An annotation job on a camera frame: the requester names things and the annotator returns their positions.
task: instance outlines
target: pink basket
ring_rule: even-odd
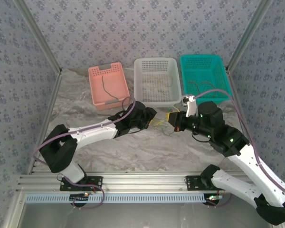
[[[98,110],[119,107],[122,101],[129,97],[121,63],[111,63],[111,68],[104,70],[100,70],[98,66],[91,67],[89,79],[93,104]],[[124,104],[129,104],[129,100],[127,99]]]

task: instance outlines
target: teal basket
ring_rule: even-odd
[[[223,61],[214,55],[185,55],[180,57],[185,94],[198,95],[210,89],[222,89],[232,96]],[[197,104],[213,101],[219,104],[229,98],[220,92],[197,99]]]

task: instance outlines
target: wall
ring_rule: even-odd
[[[55,73],[12,0],[0,0],[0,227],[25,173]]]
[[[259,0],[26,0],[61,67],[217,54],[229,61]]]
[[[260,156],[285,181],[285,0],[275,0],[232,73]]]

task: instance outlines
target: enclosure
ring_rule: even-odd
[[[56,175],[31,157],[55,126],[95,124],[120,111],[95,108],[89,67],[120,62],[133,95],[136,59],[174,58],[184,94],[180,57],[189,54],[222,58],[232,95],[261,158],[285,181],[285,0],[0,1],[0,227],[29,227],[31,219],[38,220],[37,213],[56,227],[73,227],[77,215],[88,217],[80,215],[83,211],[69,212],[63,203],[34,204],[26,202],[26,197],[59,190]],[[225,121],[242,130],[232,104],[219,106]],[[181,104],[175,107],[185,110]],[[156,111],[156,121],[164,120],[167,109]],[[186,188],[181,177],[200,173],[209,164],[249,181],[210,145],[194,141],[186,132],[172,132],[171,126],[149,127],[120,139],[99,141],[79,149],[74,161],[88,173],[107,177],[104,184],[112,194],[126,194],[129,189],[156,193],[152,180],[161,183],[157,190],[180,193]],[[142,182],[132,188],[134,179]],[[135,210],[144,214],[152,208],[161,211],[158,220],[147,213],[145,220],[136,218],[140,227],[160,227],[164,211],[170,215],[166,227],[207,227],[202,217],[207,214],[222,226],[270,227],[238,198],[222,211],[207,210],[201,204],[191,207],[183,201],[168,205],[122,204],[122,210],[129,214]],[[115,206],[105,204],[95,219],[103,220],[100,213],[117,213]],[[51,213],[54,208],[63,208],[65,219]],[[226,211],[233,215],[220,219]],[[100,220],[100,226],[111,226]]]

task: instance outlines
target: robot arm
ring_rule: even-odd
[[[77,149],[100,140],[113,139],[128,134],[132,128],[147,129],[150,121],[156,115],[156,111],[152,108],[146,108],[138,101],[135,102],[134,109],[126,118],[116,122],[116,120],[125,116],[131,107],[132,104],[126,111],[118,112],[101,123],[90,126],[69,129],[63,124],[56,126],[45,141],[64,133],[75,133],[56,139],[40,149],[40,153],[51,172],[61,173],[73,183],[78,183],[85,177],[85,172],[72,161]]]
[[[194,107],[192,97],[185,97],[183,103]],[[260,169],[254,149],[249,140],[238,129],[225,124],[223,112],[213,102],[198,106],[198,115],[191,108],[186,112],[170,113],[169,123],[176,132],[189,130],[192,135],[209,138],[210,145],[234,162],[255,183],[251,185],[226,174],[219,167],[210,165],[201,174],[205,185],[225,189],[242,198],[256,208],[267,222],[277,225],[285,221],[285,192],[282,192]],[[263,168],[272,179],[284,189],[285,183],[260,159]]]

